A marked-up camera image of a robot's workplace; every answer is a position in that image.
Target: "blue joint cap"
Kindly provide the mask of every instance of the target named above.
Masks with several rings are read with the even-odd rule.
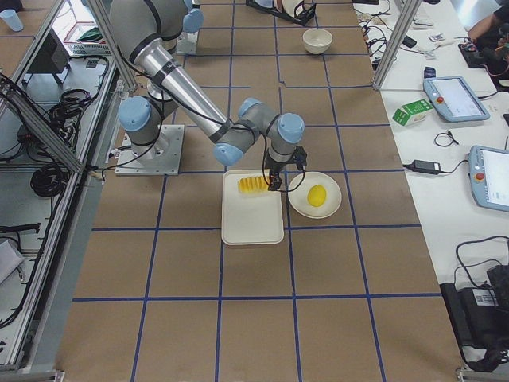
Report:
[[[304,120],[300,115],[286,113],[278,120],[278,133],[288,143],[299,143],[304,134]]]
[[[238,147],[228,143],[217,143],[214,147],[214,156],[225,166],[233,166],[244,156],[244,153]]]
[[[184,16],[183,29],[186,33],[198,32],[201,26],[204,24],[204,14],[197,8],[189,11],[189,14]]]
[[[242,105],[239,107],[239,111],[237,112],[237,115],[239,118],[242,118],[244,114],[246,114],[246,111],[248,111],[252,106],[256,105],[257,103],[263,103],[262,101],[257,100],[256,98],[246,98],[244,102],[242,102]]]
[[[141,130],[150,118],[150,103],[136,95],[126,99],[119,106],[119,121],[127,131]]]

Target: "person's arm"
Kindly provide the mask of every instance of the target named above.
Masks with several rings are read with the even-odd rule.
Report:
[[[468,36],[472,39],[472,41],[476,42],[476,40],[485,34],[488,30],[501,25],[502,21],[496,17],[495,14],[490,14],[482,20],[478,21],[468,31]]]

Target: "green and white box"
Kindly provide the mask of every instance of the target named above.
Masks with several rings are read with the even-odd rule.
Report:
[[[392,119],[400,125],[407,126],[422,121],[431,109],[433,107],[425,99],[420,99],[419,101],[402,105],[396,110]]]

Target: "white cup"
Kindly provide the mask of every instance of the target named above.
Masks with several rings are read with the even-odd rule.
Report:
[[[2,18],[14,32],[23,30],[23,23],[15,10],[3,10],[0,12],[0,18]]]

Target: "tablet screen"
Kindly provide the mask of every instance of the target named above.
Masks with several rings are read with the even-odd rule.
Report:
[[[483,112],[477,106],[467,89],[457,78],[433,81],[435,88],[444,97],[453,117],[469,117],[471,115],[482,115]]]
[[[488,201],[509,206],[509,154],[481,150]]]

